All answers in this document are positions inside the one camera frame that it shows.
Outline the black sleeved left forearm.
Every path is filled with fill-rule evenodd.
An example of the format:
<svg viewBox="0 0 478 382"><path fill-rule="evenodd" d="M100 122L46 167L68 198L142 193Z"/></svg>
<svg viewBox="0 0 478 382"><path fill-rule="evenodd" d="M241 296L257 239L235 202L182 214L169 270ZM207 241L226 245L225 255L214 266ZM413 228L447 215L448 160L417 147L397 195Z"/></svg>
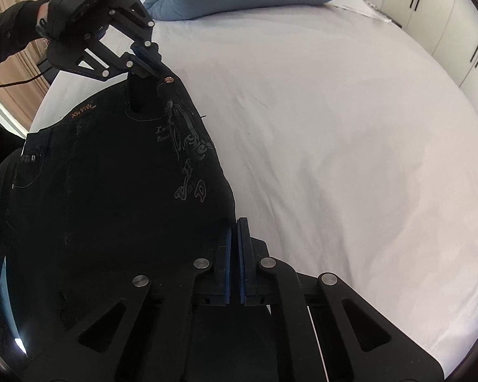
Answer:
<svg viewBox="0 0 478 382"><path fill-rule="evenodd" d="M0 64L41 37L37 31L38 14L49 0L27 0L0 13Z"/></svg>

